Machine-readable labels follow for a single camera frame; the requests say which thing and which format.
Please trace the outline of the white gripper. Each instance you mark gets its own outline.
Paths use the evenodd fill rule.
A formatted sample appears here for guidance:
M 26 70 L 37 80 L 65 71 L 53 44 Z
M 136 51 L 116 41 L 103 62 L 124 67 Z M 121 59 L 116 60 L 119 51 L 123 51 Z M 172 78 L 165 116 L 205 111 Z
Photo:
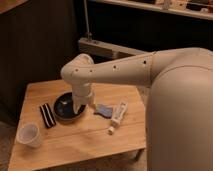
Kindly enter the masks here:
M 94 93 L 90 92 L 88 95 L 77 95 L 72 93 L 73 110 L 77 113 L 82 105 L 92 105 L 94 103 Z

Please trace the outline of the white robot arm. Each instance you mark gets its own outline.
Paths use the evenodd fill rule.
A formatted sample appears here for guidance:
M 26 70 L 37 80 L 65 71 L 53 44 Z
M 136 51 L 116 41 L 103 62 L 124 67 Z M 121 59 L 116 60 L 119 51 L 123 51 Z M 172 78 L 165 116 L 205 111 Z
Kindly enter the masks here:
M 213 51 L 179 48 L 96 64 L 80 54 L 61 69 L 74 107 L 93 83 L 143 85 L 147 171 L 213 171 Z

